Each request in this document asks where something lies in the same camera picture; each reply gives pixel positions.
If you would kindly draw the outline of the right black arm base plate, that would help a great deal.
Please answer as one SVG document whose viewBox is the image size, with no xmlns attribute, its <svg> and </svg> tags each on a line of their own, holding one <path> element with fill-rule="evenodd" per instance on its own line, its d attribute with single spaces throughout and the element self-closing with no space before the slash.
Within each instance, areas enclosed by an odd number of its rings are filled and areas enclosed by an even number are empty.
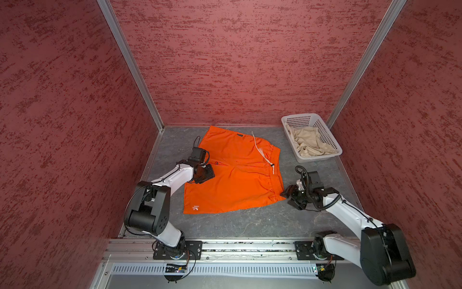
<svg viewBox="0 0 462 289">
<path fill-rule="evenodd" d="M 319 240 L 295 242 L 294 245 L 298 261 L 344 260 L 340 256 L 328 253 L 324 243 Z"/>
</svg>

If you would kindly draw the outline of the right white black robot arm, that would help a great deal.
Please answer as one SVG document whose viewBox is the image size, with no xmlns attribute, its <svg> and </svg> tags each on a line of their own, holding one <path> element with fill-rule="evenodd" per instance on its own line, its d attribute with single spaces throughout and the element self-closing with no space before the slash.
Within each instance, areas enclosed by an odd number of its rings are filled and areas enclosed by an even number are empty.
<svg viewBox="0 0 462 289">
<path fill-rule="evenodd" d="M 385 224 L 367 215 L 348 202 L 336 189 L 325 187 L 318 172 L 308 172 L 296 166 L 300 179 L 286 188 L 281 196 L 299 211 L 314 206 L 314 212 L 326 211 L 356 236 L 349 239 L 335 231 L 323 231 L 310 242 L 296 242 L 298 260 L 318 260 L 318 278 L 330 282 L 335 273 L 336 261 L 347 260 L 363 270 L 375 285 L 413 278 L 416 267 L 412 260 L 404 233 L 395 224 Z"/>
</svg>

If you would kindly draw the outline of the orange shorts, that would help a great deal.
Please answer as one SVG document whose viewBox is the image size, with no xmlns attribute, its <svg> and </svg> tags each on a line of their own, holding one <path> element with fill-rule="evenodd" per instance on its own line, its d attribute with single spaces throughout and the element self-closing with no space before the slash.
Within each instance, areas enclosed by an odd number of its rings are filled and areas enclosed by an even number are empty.
<svg viewBox="0 0 462 289">
<path fill-rule="evenodd" d="M 184 214 L 227 213 L 284 199 L 280 149 L 268 140 L 212 126 L 200 147 L 210 153 L 215 177 L 185 184 Z"/>
</svg>

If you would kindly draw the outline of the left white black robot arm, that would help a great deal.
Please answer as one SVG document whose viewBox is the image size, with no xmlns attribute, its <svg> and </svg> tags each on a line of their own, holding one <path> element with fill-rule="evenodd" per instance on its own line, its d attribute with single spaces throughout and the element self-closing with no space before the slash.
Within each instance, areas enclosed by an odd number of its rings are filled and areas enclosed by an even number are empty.
<svg viewBox="0 0 462 289">
<path fill-rule="evenodd" d="M 124 225 L 156 239 L 174 260 L 186 253 L 184 233 L 169 221 L 172 194 L 186 183 L 202 184 L 215 177 L 210 154 L 194 147 L 188 159 L 153 181 L 141 181 L 126 206 Z"/>
</svg>

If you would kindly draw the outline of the beige shorts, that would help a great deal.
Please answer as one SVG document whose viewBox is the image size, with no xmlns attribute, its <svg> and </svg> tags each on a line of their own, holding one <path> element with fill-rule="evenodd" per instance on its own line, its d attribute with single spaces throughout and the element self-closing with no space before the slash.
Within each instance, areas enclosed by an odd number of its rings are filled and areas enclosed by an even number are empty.
<svg viewBox="0 0 462 289">
<path fill-rule="evenodd" d="M 337 153 L 337 150 L 332 145 L 321 141 L 318 128 L 311 126 L 293 128 L 286 125 L 286 129 L 301 157 L 318 157 Z"/>
</svg>

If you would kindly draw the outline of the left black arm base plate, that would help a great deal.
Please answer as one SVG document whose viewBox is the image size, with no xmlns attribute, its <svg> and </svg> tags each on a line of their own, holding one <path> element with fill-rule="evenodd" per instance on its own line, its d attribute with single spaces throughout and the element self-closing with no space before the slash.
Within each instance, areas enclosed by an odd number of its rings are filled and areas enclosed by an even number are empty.
<svg viewBox="0 0 462 289">
<path fill-rule="evenodd" d="M 202 241 L 180 241 L 177 247 L 174 248 L 163 243 L 156 242 L 154 246 L 153 259 L 164 261 L 200 260 L 202 247 Z"/>
</svg>

